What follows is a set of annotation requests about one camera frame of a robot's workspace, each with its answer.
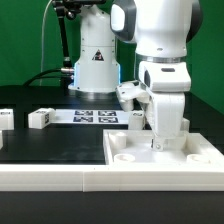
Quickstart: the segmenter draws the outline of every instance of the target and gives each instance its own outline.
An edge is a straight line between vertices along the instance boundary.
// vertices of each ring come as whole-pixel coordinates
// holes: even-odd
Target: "warning label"
[[[100,50],[98,50],[98,51],[96,52],[96,54],[94,55],[94,57],[93,57],[93,61],[104,61],[104,58],[103,58],[103,56],[102,56]]]

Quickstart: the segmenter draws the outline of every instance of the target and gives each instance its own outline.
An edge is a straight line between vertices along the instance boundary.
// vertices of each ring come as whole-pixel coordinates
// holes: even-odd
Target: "white robot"
[[[81,54],[69,92],[88,99],[113,98],[119,85],[120,65],[116,61],[110,16],[96,5],[84,5],[80,10]]]
[[[122,109],[133,110],[137,99],[154,133],[152,148],[162,151],[166,139],[180,135],[184,92],[191,79],[183,58],[186,42],[198,31],[198,0],[116,0],[111,28],[116,36],[137,43],[135,82],[117,87]]]
[[[110,29],[110,16],[96,4],[106,0],[53,0],[61,31],[64,68],[62,73],[74,75],[70,95],[87,99],[110,99],[116,96],[120,82],[120,65],[116,61],[115,35]],[[81,53],[74,69],[69,57],[64,17],[81,17]]]

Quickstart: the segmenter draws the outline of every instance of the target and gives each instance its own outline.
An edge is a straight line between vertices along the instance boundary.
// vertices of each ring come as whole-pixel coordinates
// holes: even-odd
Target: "blue light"
[[[121,84],[121,66],[118,67],[118,77],[119,77],[119,84]]]

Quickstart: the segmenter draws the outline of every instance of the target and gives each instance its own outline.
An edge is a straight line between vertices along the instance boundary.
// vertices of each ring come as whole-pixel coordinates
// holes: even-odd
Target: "white cube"
[[[43,129],[55,118],[55,110],[52,108],[40,108],[28,115],[29,128]]]
[[[0,130],[14,130],[12,109],[0,109]]]

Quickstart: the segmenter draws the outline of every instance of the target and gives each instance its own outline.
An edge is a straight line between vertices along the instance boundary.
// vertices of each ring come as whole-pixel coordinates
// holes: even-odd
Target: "cable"
[[[28,81],[26,81],[23,86],[29,86],[30,83],[32,83],[34,80],[36,79],[41,79],[41,78],[44,78],[43,76],[44,75],[47,75],[49,73],[55,73],[55,72],[61,72],[61,69],[60,68],[56,68],[56,69],[50,69],[50,70],[47,70],[47,71],[44,71],[44,72],[41,72],[37,75],[35,75],[33,78],[29,79]]]
[[[45,26],[46,26],[46,18],[47,18],[47,12],[48,12],[48,9],[51,5],[51,2],[52,0],[49,0],[46,8],[45,8],[45,11],[44,11],[44,16],[43,16],[43,22],[42,22],[42,34],[41,34],[41,68],[40,68],[40,71],[43,72],[43,69],[44,69],[44,37],[45,37]]]

